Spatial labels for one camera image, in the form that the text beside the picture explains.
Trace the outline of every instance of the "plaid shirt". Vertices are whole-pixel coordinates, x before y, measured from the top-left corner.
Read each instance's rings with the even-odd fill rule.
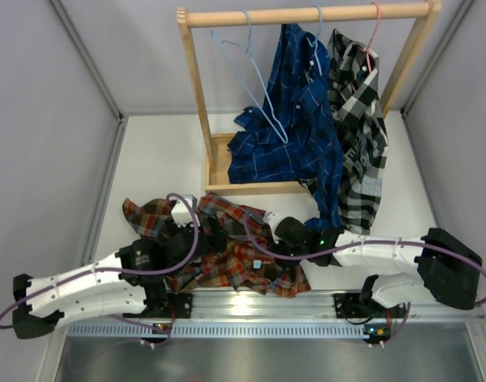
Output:
[[[165,199],[154,199],[138,207],[129,199],[122,204],[122,211],[131,227],[145,238],[162,241],[169,236],[165,220],[170,216],[170,207]],[[177,277],[167,278],[170,289],[178,293],[196,287],[248,287],[265,294],[273,291],[282,297],[294,297],[297,293],[310,290],[306,276],[297,266],[292,271],[281,269],[273,258],[256,251],[246,241],[243,218],[246,211],[263,216],[264,211],[245,205],[234,205],[213,193],[200,199],[197,213],[206,229],[208,216],[215,216],[228,235],[224,253],[209,253],[201,263],[184,268]],[[266,246],[269,232],[262,221],[251,218],[250,228],[257,241]]]
[[[328,102],[329,55],[318,42],[322,76],[310,46],[315,36],[299,25],[282,25],[267,91],[274,114],[284,126],[284,144],[257,107],[247,107],[235,122],[244,127],[228,144],[231,183],[317,180],[314,193],[321,219],[307,222],[314,228],[338,227],[338,188],[343,154]],[[266,101],[262,107],[270,115]]]
[[[365,45],[333,30],[328,49],[329,102],[344,151],[340,217],[344,227],[368,234],[380,204],[387,133],[378,91],[379,58],[371,53],[367,74]]]

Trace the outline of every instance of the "wooden frame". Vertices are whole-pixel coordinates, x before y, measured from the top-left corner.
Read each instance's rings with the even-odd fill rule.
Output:
[[[384,88],[380,101],[383,115],[386,117],[393,102],[396,101],[405,79],[409,75],[414,62],[418,58],[426,42],[434,22],[441,11],[441,0],[425,0],[405,4],[382,4],[381,19],[415,18],[409,36],[396,61],[390,79]],[[295,22],[319,22],[317,8],[296,8],[281,10],[250,10],[248,11],[252,25],[289,24]],[[376,20],[377,9],[367,6],[324,6],[322,7],[324,21]],[[189,13],[185,7],[177,10],[177,23],[181,31],[181,39],[185,49],[189,75],[195,92],[196,106],[200,119],[202,134],[207,152],[205,192],[219,195],[255,195],[267,193],[301,193],[303,189],[296,181],[280,181],[267,183],[230,184],[228,167],[231,154],[227,149],[233,134],[211,134],[208,113],[205,106],[200,71],[196,61],[195,45],[193,44],[192,28],[210,28],[217,26],[247,25],[243,12],[211,12]]]

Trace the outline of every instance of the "pink hanger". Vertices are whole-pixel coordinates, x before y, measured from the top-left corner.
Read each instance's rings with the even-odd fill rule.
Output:
[[[379,25],[380,25],[380,4],[378,2],[371,2],[371,4],[377,7],[377,25],[375,26],[375,29],[373,29],[373,34],[371,35],[370,41],[368,42],[366,48],[359,47],[361,51],[367,54],[367,66],[368,66],[369,73],[371,73],[371,71],[373,70],[371,68],[371,62],[370,62],[370,47],[371,47],[371,43],[373,42],[373,39],[375,38],[375,35],[377,34],[377,29],[379,29]],[[356,92],[356,87],[354,86],[354,84],[352,84],[352,90]]]

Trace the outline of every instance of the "black and white plaid shirt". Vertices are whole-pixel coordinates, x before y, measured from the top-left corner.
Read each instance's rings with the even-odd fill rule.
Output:
[[[337,29],[328,45],[329,103],[344,152],[339,207],[341,223],[368,234],[380,204],[387,134],[378,91],[379,58],[370,51],[368,73],[365,45]]]

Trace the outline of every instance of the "blue hanger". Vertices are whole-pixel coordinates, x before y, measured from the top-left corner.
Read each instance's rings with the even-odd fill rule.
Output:
[[[264,115],[264,117],[267,119],[267,122],[271,125],[271,127],[273,127],[273,130],[276,132],[276,134],[282,140],[282,142],[285,143],[285,144],[287,144],[289,142],[289,137],[287,136],[287,133],[285,132],[285,129],[283,128],[282,123],[274,115],[273,104],[271,103],[271,100],[269,98],[269,94],[267,94],[266,85],[264,84],[264,80],[262,79],[262,75],[260,74],[259,67],[257,66],[257,63],[255,62],[255,60],[253,59],[253,45],[252,45],[252,41],[251,41],[251,31],[253,30],[253,25],[251,24],[250,15],[248,14],[248,12],[246,10],[241,9],[241,11],[244,12],[244,15],[246,16],[246,19],[248,20],[248,25],[250,26],[249,31],[248,31],[248,38],[247,38],[247,40],[248,40],[248,46],[246,48],[241,47],[241,45],[239,45],[239,44],[237,44],[235,42],[232,42],[232,41],[225,40],[225,39],[221,38],[218,35],[218,33],[215,32],[214,30],[211,31],[211,37],[214,40],[214,42],[216,43],[216,46],[218,47],[218,49],[224,55],[225,60],[228,62],[228,65],[230,66],[231,70],[234,72],[235,76],[239,79],[239,81],[241,82],[241,84],[246,89],[247,93],[253,99],[253,102],[255,102],[255,104],[257,105],[257,107],[259,108],[259,110],[262,112],[262,114]],[[225,44],[225,43],[230,44],[230,45],[234,45],[237,49],[239,49],[245,55],[247,55],[249,53],[251,63],[255,67],[255,71],[257,72],[257,75],[259,75],[260,84],[262,85],[262,88],[264,89],[264,96],[266,97],[267,102],[269,104],[269,109],[271,111],[271,116],[273,117],[274,121],[278,124],[281,132],[278,131],[278,129],[276,128],[276,126],[274,125],[274,123],[271,122],[271,120],[269,119],[269,117],[267,116],[267,114],[264,112],[264,110],[260,106],[259,102],[255,98],[255,96],[251,93],[251,91],[248,88],[248,86],[244,83],[243,76],[242,76],[241,72],[237,69],[237,67],[234,65],[234,63],[230,59],[230,57],[224,51],[224,48],[223,48],[222,44]]]
[[[323,26],[322,19],[323,19],[324,15],[322,14],[322,7],[321,6],[315,6],[315,7],[319,11],[319,16],[321,18],[321,26],[319,27],[319,31],[315,35],[315,41],[313,43],[308,38],[306,38],[306,40],[308,41],[310,48],[315,47],[315,53],[313,55],[315,56],[315,61],[317,62],[317,67],[319,68],[319,74],[322,76],[321,62],[319,61],[319,56],[317,55],[317,45],[318,45],[319,37],[321,36],[321,33],[322,33],[322,26]]]

